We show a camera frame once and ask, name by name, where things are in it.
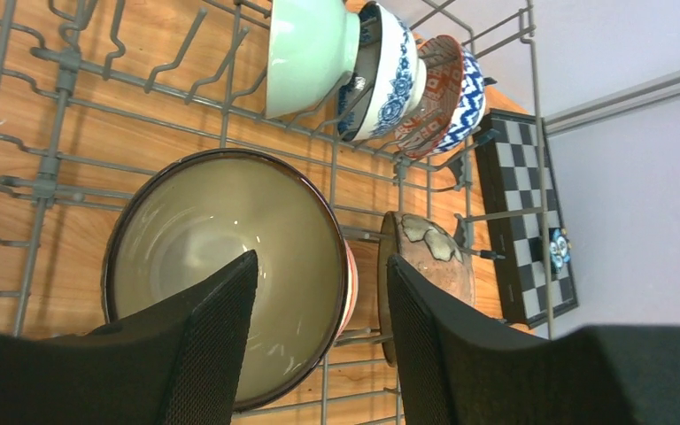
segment brown speckled bowl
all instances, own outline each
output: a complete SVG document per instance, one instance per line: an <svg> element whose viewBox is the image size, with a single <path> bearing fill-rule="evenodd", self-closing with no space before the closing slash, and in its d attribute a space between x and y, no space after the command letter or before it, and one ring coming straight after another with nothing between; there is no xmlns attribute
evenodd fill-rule
<svg viewBox="0 0 680 425"><path fill-rule="evenodd" d="M383 335L392 333L387 297L387 259L400 254L419 273L441 290L468 305L475 305L475 275L470 256L462 253L454 239L436 223L403 212L387 212L379 243L377 268L379 325ZM382 343L384 358L395 366L395 346Z"/></svg>

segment mint green bowl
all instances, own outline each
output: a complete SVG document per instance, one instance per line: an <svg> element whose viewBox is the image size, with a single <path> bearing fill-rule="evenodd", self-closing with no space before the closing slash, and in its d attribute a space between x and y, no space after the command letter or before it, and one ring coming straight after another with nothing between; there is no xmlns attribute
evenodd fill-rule
<svg viewBox="0 0 680 425"><path fill-rule="evenodd" d="M319 103L343 73L350 80L359 34L359 16L341 0L274 0L265 116L304 110Z"/></svg>

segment white wall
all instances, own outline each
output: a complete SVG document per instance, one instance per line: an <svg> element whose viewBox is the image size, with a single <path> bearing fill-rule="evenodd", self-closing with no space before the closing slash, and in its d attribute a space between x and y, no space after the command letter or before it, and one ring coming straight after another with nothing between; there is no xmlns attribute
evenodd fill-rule
<svg viewBox="0 0 680 425"><path fill-rule="evenodd" d="M431 10L419 0L382 3L411 24ZM524 5L456 0L448 10L478 32ZM535 0L535 11L544 116L680 70L680 1ZM485 36L476 50L515 30ZM441 15L417 31L467 40ZM513 42L480 62L532 111L527 46ZM680 98L550 144L580 300L557 318L557 335L588 323L680 323Z"/></svg>
<svg viewBox="0 0 680 425"><path fill-rule="evenodd" d="M382 4L410 24L431 10L420 0ZM525 4L525 0L456 0L447 10L479 32ZM680 70L680 1L535 0L535 11L544 116ZM476 41L476 51L516 30L515 23L486 35ZM424 36L468 38L441 14L417 31ZM479 61L499 81L501 91L532 111L526 45L513 42Z"/></svg>
<svg viewBox="0 0 680 425"><path fill-rule="evenodd" d="M680 98L549 144L580 300L555 335L587 323L680 324Z"/></svg>

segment mesh pad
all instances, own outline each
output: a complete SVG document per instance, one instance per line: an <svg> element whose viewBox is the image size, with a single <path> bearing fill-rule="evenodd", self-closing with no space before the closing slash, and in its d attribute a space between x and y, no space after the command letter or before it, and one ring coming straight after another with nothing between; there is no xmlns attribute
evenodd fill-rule
<svg viewBox="0 0 680 425"><path fill-rule="evenodd" d="M256 288L256 270L242 268L191 314L161 423L230 423Z"/></svg>
<svg viewBox="0 0 680 425"><path fill-rule="evenodd" d="M388 262L387 291L406 420L451 425L456 421L435 324L429 309L403 283L405 278L424 279L420 275L403 276L394 261Z"/></svg>

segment dark bowl rim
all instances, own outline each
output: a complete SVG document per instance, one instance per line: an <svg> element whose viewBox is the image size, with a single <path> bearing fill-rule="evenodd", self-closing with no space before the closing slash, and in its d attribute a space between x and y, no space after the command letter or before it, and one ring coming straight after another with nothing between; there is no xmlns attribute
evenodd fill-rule
<svg viewBox="0 0 680 425"><path fill-rule="evenodd" d="M108 238L108 243L105 249L105 255L103 257L103 268L101 272L101 305L103 307L103 313L105 322L109 323L119 319L118 312L116 311L116 305L112 297L112 287L113 287L113 271L116 256L118 255L118 249L120 247L120 242L123 240L128 223L134 218L136 211L142 205L142 203L147 199L147 197L152 193L157 187L159 187L163 182L178 174L179 172L186 170L192 166L223 158L237 158L237 159L248 159L262 161L269 166L287 174L289 177L295 179L299 184L303 185L305 189L309 190L311 195L324 212L328 222L332 226L336 234L336 245L337 252L340 255L341 261L341 293L340 297L336 302L335 314L333 324L325 332L322 337L319 349L312 355L305 365L301 368L300 372L296 374L292 379L287 381L281 386L276 387L274 390L268 391L267 393L254 397L248 398L246 400L235 402L233 411L243 412L257 407L262 407L273 401L281 398L282 396L291 392L296 388L302 381L304 381L312 371L319 365L322 359L325 358L327 352L332 348L335 339L338 337L338 332L343 321L343 311L348 298L348 284L346 282L348 275L348 253L345 250L345 240L343 237L342 230L340 229L340 224L332 212L332 208L329 203L321 194L319 189L309 181L309 179L299 172L295 167L291 166L287 162L275 158L271 155L260 151L252 151L239 148L221 148L212 149L208 151L200 151L193 153L186 157L183 157L174 163L166 166L160 170L157 174L153 175L129 200L128 204L121 211L119 218L116 220L116 224L113 227L111 236Z"/></svg>
<svg viewBox="0 0 680 425"><path fill-rule="evenodd" d="M358 15L360 16L360 14L363 13L363 11L366 11L366 10L376 10L376 16L375 17L377 19L377 23L379 24L379 28L381 28L382 27L382 20L380 18L381 14L382 14L381 8L382 8L382 5L379 4L379 2L376 2L375 0L371 0L368 3L363 5L361 10L358 12ZM379 54L376 55L376 69L374 70L374 81L376 81L376 76L379 74L379 66L380 66L381 62L382 62L382 48L380 47ZM353 73L354 74L356 73L356 67L353 67ZM366 107L366 110L363 112L363 118L361 119L359 126L357 128L355 128L355 130L353 130L353 131L349 132L347 135L345 135L345 137L343 137L344 141L352 142L353 137L355 137L359 133L361 128L363 127L364 122L366 122L366 118L368 118L368 110L371 108L371 100L374 99L374 92L375 92L376 89L377 89L377 87L373 87L371 89L371 93L368 94L368 96L369 96L368 105ZM340 96L337 97L337 102L340 102Z"/></svg>
<svg viewBox="0 0 680 425"><path fill-rule="evenodd" d="M383 243L392 243L395 248L395 253L399 255L403 255L403 247L402 247L402 241L401 241L401 236L399 233L399 228L398 226L400 225L400 221L403 218L404 213L400 211L387 211L384 214L384 217L382 218L382 225L380 226L379 233L380 235L387 236L382 238L381 241L379 241L379 252L376 257L376 272L377 272L377 285L376 285L376 311L377 314L379 315L379 331L380 334L382 334L385 330L391 332L392 329L383 329L383 324L382 324L382 302L384 300L387 300L389 303L390 297L386 294L383 293L387 291L389 283L387 282L387 279L384 279L384 289L382 289L382 285L379 284L381 280L379 280L380 274L387 274L387 259L382 258L382 244ZM384 233L384 225L388 223L392 223L392 230L391 230L391 235L385 234ZM382 341L382 354L384 355L384 361L387 362L388 366L395 367L398 364L398 356L395 353L395 344L393 341Z"/></svg>

